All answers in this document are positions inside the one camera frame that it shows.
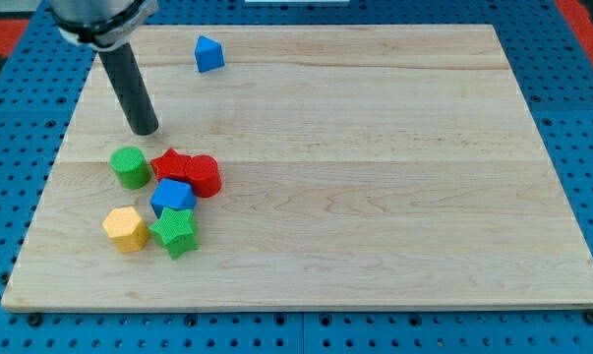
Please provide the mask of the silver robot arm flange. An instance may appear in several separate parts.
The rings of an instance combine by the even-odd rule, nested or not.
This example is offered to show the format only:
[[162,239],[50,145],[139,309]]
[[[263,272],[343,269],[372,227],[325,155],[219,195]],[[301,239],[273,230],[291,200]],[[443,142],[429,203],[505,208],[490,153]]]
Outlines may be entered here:
[[100,52],[128,44],[132,33],[159,8],[156,0],[49,0],[48,3],[64,39]]

